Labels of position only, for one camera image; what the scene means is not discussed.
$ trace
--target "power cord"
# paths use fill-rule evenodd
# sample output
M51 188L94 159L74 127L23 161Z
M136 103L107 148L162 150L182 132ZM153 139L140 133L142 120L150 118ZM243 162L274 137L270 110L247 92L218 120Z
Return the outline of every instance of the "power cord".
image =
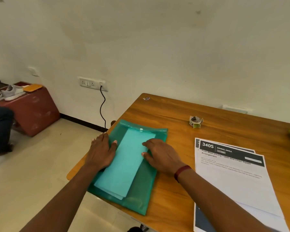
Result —
M103 93L102 93L102 86L100 86L100 92L101 92L101 94L102 94L102 96L104 97L104 95L103 95ZM105 103L105 97L104 97L104 101L102 102L102 104L101 104L101 107L100 107L100 115L101 115L101 117L102 117L102 119L104 119L104 117L102 116L102 113L101 113L101 108L102 108L102 105ZM104 119L104 128L106 128L106 120Z

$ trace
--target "stack of paper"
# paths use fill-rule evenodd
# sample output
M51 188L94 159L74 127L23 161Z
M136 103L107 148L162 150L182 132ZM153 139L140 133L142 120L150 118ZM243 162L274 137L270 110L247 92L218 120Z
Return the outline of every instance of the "stack of paper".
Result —
M195 139L195 171L273 231L289 232L263 155L254 150ZM215 232L194 205L194 231Z
M120 200L126 197L143 161L141 153L147 151L142 143L154 137L154 133L129 128L116 150L112 164L105 169L94 186Z

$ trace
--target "red bracelet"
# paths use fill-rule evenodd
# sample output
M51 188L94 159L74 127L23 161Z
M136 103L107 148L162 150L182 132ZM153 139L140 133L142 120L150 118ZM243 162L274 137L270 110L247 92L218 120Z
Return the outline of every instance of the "red bracelet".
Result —
M185 166L180 167L180 168L176 171L176 173L174 173L174 178L175 178L175 180L176 180L177 182L179 182L179 181L178 181L178 176L181 174L181 172L184 171L184 170L186 170L186 169L190 169L190 168L191 168L191 167L190 167L189 165L185 165Z

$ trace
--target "wood grain surface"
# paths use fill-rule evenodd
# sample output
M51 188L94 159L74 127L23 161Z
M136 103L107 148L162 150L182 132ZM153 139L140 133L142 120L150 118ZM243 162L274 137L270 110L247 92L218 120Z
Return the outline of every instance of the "wood grain surface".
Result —
M190 116L204 118L193 129ZM140 97L118 119L136 124L168 128L166 143L182 161L194 168L194 138L254 149L264 155L279 204L290 229L290 124L218 108L183 102L151 94ZM108 130L111 132L118 121ZM85 157L68 173L71 180ZM194 203L173 177L158 173L146 216L109 202L159 232L193 231Z

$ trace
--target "hand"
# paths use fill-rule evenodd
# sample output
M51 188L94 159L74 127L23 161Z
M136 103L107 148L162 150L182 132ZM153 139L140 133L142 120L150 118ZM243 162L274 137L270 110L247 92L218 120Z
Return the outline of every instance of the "hand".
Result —
M143 142L143 146L150 149L152 156L147 152L143 152L142 156L158 171L174 174L180 167L186 165L173 147L160 139L150 139Z
M109 166L114 157L117 147L117 141L115 140L111 148L108 146L108 134L104 133L93 139L91 147L87 153L85 165L90 168L96 167L98 171Z

